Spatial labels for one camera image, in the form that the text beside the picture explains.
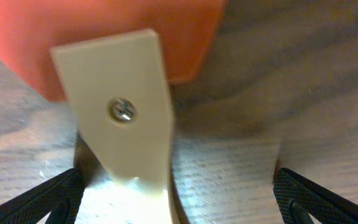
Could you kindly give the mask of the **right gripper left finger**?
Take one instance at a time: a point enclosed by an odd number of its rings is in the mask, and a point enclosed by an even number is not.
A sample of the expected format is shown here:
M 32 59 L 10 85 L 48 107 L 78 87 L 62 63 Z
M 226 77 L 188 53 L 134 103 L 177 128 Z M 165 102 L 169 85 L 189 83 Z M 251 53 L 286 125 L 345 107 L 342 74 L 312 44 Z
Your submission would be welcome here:
M 68 169 L 48 181 L 0 205 L 0 223 L 73 224 L 85 191 L 79 169 Z

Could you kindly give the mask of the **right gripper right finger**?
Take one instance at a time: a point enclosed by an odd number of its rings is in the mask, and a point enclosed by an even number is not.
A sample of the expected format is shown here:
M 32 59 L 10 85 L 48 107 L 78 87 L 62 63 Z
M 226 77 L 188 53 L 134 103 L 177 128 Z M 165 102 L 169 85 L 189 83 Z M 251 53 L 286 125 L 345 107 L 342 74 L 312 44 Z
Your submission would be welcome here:
M 358 205 L 288 169 L 278 170 L 273 194 L 285 224 L 358 224 Z

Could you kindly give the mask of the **orange scraper wooden handle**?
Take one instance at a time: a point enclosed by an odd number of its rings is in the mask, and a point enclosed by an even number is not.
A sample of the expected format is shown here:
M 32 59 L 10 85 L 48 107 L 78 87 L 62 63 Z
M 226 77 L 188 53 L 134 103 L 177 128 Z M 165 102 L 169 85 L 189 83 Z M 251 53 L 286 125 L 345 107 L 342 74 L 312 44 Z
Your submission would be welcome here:
M 0 60 L 67 100 L 131 223 L 179 223 L 169 86 L 194 78 L 226 2 L 0 1 Z

